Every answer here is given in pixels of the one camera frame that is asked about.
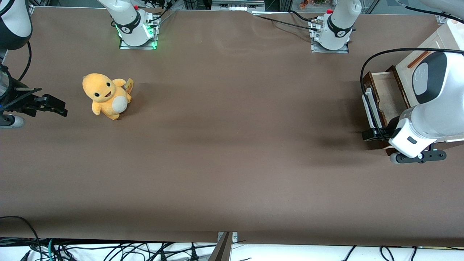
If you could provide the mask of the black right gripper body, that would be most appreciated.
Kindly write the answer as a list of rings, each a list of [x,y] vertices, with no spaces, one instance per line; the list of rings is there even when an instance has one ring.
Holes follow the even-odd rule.
[[[18,108],[22,108],[23,100],[28,96],[31,96],[37,91],[41,91],[41,88],[29,88],[25,84],[13,78],[8,71],[8,67],[5,65],[1,66],[0,76],[0,102],[1,102],[1,114],[4,111],[15,111]]]

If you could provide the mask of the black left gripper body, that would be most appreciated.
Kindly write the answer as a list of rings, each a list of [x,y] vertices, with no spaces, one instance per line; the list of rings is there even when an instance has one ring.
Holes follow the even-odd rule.
[[[377,127],[377,139],[378,140],[388,142],[392,134],[393,134],[393,129],[390,128],[389,126]]]

